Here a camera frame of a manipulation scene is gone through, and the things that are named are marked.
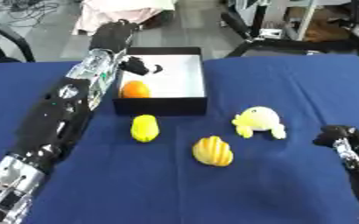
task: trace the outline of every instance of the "yellow plush toy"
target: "yellow plush toy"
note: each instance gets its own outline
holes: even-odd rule
[[[244,138],[253,136],[253,131],[270,130],[276,139],[285,139],[285,126],[280,123],[278,114],[271,108],[248,108],[240,115],[236,115],[232,123],[236,126],[236,133]]]
[[[159,134],[157,119],[153,115],[140,115],[133,119],[130,129],[133,138],[141,143],[148,143]]]

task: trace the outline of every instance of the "white and yellow plush toy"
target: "white and yellow plush toy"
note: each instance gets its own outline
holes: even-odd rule
[[[278,114],[271,108],[248,108],[232,121],[236,133],[244,138],[253,136],[253,131],[270,130],[276,139],[285,139],[285,126],[280,123]]]

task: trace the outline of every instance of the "white cloth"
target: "white cloth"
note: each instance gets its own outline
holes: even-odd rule
[[[176,2],[177,0],[84,0],[73,35],[77,35],[79,30],[93,35],[99,26],[118,19],[140,24],[161,11],[173,11]]]
[[[177,0],[84,0],[84,4],[96,11],[136,11],[156,9],[173,11]]]

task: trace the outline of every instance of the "plush toy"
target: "plush toy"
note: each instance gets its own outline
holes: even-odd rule
[[[218,136],[204,137],[193,147],[194,157],[205,165],[228,166],[234,155],[228,143]]]
[[[270,130],[276,139],[286,138],[285,126],[280,123],[278,114],[271,108],[248,108],[232,121],[236,133],[244,138],[253,136],[253,131]]]
[[[157,119],[153,115],[140,115],[133,119],[130,133],[141,143],[148,143],[159,134]]]

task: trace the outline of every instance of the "office chair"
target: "office chair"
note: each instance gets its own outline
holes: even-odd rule
[[[242,44],[240,44],[233,52],[230,52],[226,57],[240,57],[247,51],[260,47],[269,49],[276,48],[280,50],[294,50],[305,53],[349,52],[355,49],[359,55],[359,37],[351,31],[348,32],[348,39],[322,42],[266,38],[262,33],[262,25],[265,12],[270,4],[270,1],[249,0],[247,4],[247,7],[257,7],[251,26],[248,26],[243,22],[243,15],[242,17],[238,15],[235,9],[229,9],[228,12],[222,13],[222,21],[244,39]],[[358,0],[352,0],[351,7],[353,11],[357,11]],[[357,25],[356,22],[358,19],[355,16],[357,15],[352,13],[349,20],[352,22],[352,28]]]
[[[0,35],[14,43],[22,52],[27,62],[35,62],[34,56],[27,41],[8,26],[0,24]],[[7,57],[0,47],[0,62],[19,62],[17,59]]]

